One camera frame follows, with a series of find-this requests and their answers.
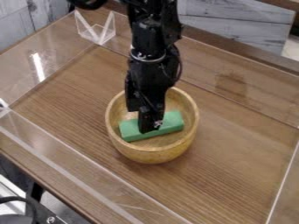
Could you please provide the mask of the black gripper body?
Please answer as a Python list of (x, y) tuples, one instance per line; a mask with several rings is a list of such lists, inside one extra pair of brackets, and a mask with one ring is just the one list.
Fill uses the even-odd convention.
[(148, 107), (155, 116), (164, 115), (164, 97), (181, 75), (177, 55), (149, 62), (129, 56), (125, 75), (125, 105), (129, 112)]

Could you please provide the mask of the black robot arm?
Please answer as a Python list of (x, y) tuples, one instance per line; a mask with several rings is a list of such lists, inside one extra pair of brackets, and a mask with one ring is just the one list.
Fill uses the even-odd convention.
[(119, 0), (127, 7), (132, 32), (125, 75), (125, 106), (137, 113), (139, 131), (163, 125), (165, 93), (180, 79), (183, 63), (175, 42), (183, 25), (177, 0)]

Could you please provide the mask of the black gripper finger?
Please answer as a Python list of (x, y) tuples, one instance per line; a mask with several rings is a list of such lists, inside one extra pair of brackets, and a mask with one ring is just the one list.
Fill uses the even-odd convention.
[(159, 130), (164, 119), (164, 106), (156, 105), (153, 108), (143, 106), (137, 113), (137, 128), (141, 134)]

